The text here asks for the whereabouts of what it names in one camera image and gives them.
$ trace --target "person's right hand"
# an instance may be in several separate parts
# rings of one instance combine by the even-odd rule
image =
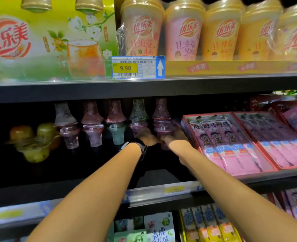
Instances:
[[[192,146],[189,143],[189,140],[184,132],[180,128],[177,128],[174,132],[174,136],[163,135],[161,136],[161,140],[166,143],[166,145],[170,148],[170,150],[172,150],[173,153],[179,156],[180,162],[183,165],[186,165],[183,159],[183,155],[186,153],[187,150],[191,149]]]

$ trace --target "person's right arm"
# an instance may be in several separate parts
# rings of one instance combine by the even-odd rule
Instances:
[[[212,163],[181,130],[163,136],[247,242],[297,241],[297,220]]]

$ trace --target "white arrow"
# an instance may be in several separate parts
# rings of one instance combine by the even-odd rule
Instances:
[[[162,76],[162,73],[163,73],[163,65],[162,65],[162,62],[161,60],[159,61],[159,64],[158,64],[158,71],[159,71],[159,76]]]

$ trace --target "white flower illustration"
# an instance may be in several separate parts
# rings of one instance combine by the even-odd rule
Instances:
[[[97,21],[97,18],[94,15],[87,15],[86,20],[88,24],[93,24]]]
[[[101,30],[99,27],[97,27],[97,26],[87,27],[86,32],[87,32],[88,36],[93,38],[95,41],[99,41],[100,34],[101,34]]]
[[[69,22],[69,26],[73,32],[81,31],[82,20],[78,16],[75,16],[74,19],[71,19],[71,21]]]
[[[108,49],[106,49],[105,51],[102,51],[102,54],[106,59],[109,59],[109,57],[112,56],[111,51],[109,51]]]

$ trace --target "hand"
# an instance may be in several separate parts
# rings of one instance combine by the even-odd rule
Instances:
[[[180,128],[177,128],[174,132],[174,136],[163,135],[161,136],[161,140],[166,143],[166,145],[170,148],[170,150],[172,150],[173,153],[179,156],[181,164],[185,165],[185,161],[181,156],[183,156],[183,154],[188,149],[191,149],[192,146],[189,143],[189,140],[184,132]]]
[[[151,131],[145,127],[143,128],[136,136],[134,136],[136,138],[139,138],[140,140],[143,141],[143,143],[149,147],[149,146],[153,146],[155,144],[160,143],[161,141],[155,137]]]

